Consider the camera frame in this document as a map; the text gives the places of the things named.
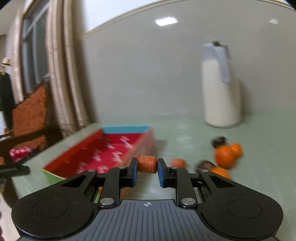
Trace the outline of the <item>wooden bench with orange cushion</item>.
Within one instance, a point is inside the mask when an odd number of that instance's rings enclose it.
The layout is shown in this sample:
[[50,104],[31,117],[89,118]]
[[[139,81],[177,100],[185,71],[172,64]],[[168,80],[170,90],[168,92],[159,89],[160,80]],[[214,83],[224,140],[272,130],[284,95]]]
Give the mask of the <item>wooden bench with orange cushion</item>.
[[[24,163],[41,151],[63,139],[56,120],[49,78],[20,102],[12,113],[13,128],[1,135],[1,178],[28,175],[30,168]],[[32,151],[20,161],[13,162],[9,151],[23,147]]]

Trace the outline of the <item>small orange chunk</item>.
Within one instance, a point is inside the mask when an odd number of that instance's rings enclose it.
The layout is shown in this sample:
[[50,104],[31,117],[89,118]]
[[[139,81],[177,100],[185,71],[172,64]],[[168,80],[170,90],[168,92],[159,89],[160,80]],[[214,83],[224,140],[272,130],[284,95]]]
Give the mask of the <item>small orange chunk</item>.
[[175,159],[172,159],[171,166],[179,167],[179,168],[187,168],[187,162],[184,159],[175,158]]

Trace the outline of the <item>window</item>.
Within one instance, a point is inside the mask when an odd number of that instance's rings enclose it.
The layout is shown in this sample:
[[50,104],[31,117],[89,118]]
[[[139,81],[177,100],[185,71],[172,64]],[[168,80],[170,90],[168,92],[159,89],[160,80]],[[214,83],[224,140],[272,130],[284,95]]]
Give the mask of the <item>window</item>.
[[49,76],[46,26],[49,1],[34,1],[22,23],[22,72],[25,93],[31,93]]

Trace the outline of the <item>colourful cardboard tray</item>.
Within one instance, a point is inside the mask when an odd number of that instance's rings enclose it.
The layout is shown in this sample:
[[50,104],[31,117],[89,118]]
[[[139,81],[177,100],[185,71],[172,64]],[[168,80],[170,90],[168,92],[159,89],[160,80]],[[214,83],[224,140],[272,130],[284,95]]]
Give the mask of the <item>colourful cardboard tray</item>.
[[43,166],[50,184],[95,169],[106,173],[117,166],[128,166],[132,158],[149,155],[154,149],[150,125],[103,127]]

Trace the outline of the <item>dark round fruit far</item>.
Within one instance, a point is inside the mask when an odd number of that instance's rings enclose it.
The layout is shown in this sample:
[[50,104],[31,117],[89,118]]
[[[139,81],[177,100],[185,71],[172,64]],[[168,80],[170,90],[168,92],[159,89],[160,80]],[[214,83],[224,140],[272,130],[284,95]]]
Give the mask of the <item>dark round fruit far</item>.
[[217,149],[219,146],[227,144],[227,138],[224,136],[218,136],[211,140],[211,144],[214,149]]

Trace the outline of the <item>black jacket hanging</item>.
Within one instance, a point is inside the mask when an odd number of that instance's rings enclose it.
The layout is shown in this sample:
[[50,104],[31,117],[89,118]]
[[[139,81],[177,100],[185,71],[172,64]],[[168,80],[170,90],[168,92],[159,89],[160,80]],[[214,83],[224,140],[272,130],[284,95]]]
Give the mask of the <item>black jacket hanging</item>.
[[1,72],[1,110],[4,114],[6,127],[10,130],[13,127],[13,109],[15,108],[15,100],[11,87],[10,76],[6,72]]

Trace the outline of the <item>orange tangerine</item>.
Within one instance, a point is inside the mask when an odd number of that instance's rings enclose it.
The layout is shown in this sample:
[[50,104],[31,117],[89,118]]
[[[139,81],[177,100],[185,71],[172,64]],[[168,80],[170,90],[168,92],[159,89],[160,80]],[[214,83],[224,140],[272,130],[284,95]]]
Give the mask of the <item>orange tangerine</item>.
[[243,149],[239,143],[231,143],[229,147],[231,148],[236,159],[242,156]]
[[219,167],[230,169],[235,165],[238,156],[231,146],[220,145],[215,149],[214,159]]
[[224,168],[214,166],[214,167],[210,168],[210,171],[213,173],[216,173],[224,178],[231,179],[229,172]]

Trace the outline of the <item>dark round fruit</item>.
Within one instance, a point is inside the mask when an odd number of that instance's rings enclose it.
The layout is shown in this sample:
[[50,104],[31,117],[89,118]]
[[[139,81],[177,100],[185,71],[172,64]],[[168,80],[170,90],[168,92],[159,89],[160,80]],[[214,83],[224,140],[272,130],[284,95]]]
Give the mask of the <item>dark round fruit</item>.
[[196,172],[208,172],[210,171],[213,167],[216,167],[212,162],[208,160],[202,160],[200,161],[197,166],[196,166]]
[[227,138],[224,136],[218,136],[211,140],[211,144],[214,149],[217,149],[219,146],[227,144]]

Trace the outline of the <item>straw hat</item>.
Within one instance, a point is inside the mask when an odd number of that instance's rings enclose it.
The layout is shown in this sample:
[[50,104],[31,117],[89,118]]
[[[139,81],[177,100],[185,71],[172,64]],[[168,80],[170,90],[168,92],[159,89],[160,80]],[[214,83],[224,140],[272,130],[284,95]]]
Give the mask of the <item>straw hat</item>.
[[11,66],[11,59],[9,57],[4,57],[1,66],[3,67],[10,67]]

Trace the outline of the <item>red checked cloth bundle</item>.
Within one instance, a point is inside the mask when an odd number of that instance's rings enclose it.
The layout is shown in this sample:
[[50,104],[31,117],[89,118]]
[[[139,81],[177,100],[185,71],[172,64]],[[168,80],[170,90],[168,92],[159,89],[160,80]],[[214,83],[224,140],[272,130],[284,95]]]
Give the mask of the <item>red checked cloth bundle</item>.
[[28,155],[32,151],[31,148],[23,147],[19,149],[11,149],[9,151],[10,157],[13,162],[20,161],[22,158],[24,158],[26,155]]

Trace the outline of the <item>orange carrot-like chunk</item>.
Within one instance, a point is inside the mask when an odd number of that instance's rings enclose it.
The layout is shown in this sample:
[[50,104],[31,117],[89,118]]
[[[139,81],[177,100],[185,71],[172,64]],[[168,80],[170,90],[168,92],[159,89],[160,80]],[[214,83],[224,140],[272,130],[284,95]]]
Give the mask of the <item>orange carrot-like chunk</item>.
[[138,171],[155,174],[157,172],[156,156],[138,155]]

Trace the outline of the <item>white thermos jug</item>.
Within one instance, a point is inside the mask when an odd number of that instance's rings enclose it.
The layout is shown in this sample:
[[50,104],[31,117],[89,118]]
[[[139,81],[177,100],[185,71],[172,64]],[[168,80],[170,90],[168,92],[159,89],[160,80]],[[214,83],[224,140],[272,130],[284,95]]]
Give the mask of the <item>white thermos jug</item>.
[[241,122],[242,103],[229,47],[219,41],[203,45],[201,85],[205,122],[216,128],[229,128]]

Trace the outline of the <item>dark round fruit near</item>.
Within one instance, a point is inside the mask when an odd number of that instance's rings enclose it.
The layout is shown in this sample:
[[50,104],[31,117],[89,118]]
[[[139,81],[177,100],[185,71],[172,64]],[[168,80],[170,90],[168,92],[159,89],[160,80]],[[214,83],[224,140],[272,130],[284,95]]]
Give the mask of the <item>dark round fruit near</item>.
[[202,160],[200,161],[197,166],[196,166],[196,172],[208,172],[210,171],[213,167],[216,167],[212,162],[208,160]]

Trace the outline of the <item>beige curtain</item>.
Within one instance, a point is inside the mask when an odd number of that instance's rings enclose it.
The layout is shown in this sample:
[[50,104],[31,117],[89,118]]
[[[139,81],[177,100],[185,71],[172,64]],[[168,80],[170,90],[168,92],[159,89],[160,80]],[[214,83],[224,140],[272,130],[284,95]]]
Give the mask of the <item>beige curtain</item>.
[[56,120],[68,137],[90,124],[75,57],[71,1],[49,1],[46,48]]

